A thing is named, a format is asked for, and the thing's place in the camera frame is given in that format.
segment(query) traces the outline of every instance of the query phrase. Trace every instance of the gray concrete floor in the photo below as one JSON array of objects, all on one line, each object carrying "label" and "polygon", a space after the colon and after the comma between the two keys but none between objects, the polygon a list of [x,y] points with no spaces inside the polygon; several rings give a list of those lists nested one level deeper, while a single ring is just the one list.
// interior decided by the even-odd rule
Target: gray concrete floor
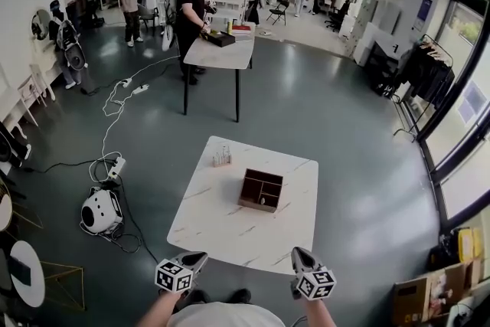
[{"label": "gray concrete floor", "polygon": [[[129,49],[123,27],[86,32],[91,90],[167,57],[160,37]],[[362,70],[316,48],[257,39],[253,70],[242,73],[241,121],[234,119],[234,72],[209,70],[190,91],[183,116],[177,62],[133,97],[109,134],[106,151],[127,160],[122,178],[132,213],[159,259],[180,250],[166,242],[182,195],[211,135],[314,159],[319,163],[313,251],[338,280],[326,301],[339,326],[389,325],[394,282],[423,270],[436,244],[438,218],[417,144],[394,138],[393,104],[370,91]],[[159,75],[165,65],[139,75]],[[34,108],[40,128],[26,126],[34,146],[26,165],[47,168],[100,156],[112,119],[102,106],[110,89],[93,97],[57,86],[57,101]],[[120,92],[119,97],[127,92]],[[85,267],[87,312],[46,302],[45,325],[134,325],[157,297],[155,264],[144,249],[123,253],[79,229],[80,206],[93,185],[88,165],[56,168],[46,175],[11,172],[45,228],[21,225],[42,260]],[[126,231],[136,234],[129,219]],[[247,287],[253,302],[286,325],[302,314],[289,292],[289,277],[210,260],[200,277],[213,299]]]}]

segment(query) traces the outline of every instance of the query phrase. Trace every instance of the table leg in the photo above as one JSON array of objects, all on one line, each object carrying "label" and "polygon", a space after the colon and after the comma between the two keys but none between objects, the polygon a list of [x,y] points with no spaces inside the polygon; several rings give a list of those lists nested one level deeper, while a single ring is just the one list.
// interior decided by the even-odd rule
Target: table leg
[{"label": "table leg", "polygon": [[189,77],[191,73],[191,66],[189,64],[186,64],[185,66],[187,67],[187,71],[185,73],[184,116],[187,116],[187,104],[189,98]]},{"label": "table leg", "polygon": [[237,123],[240,122],[240,70],[235,70],[235,105],[237,110]]}]

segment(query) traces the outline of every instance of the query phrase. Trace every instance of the power strip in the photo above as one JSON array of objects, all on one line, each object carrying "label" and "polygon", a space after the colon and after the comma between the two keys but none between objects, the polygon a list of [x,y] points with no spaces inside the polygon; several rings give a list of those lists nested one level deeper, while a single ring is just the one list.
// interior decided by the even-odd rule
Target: power strip
[{"label": "power strip", "polygon": [[126,163],[126,160],[123,157],[116,158],[116,164],[110,169],[109,177],[112,180],[116,180],[119,173],[123,170],[123,166]]}]

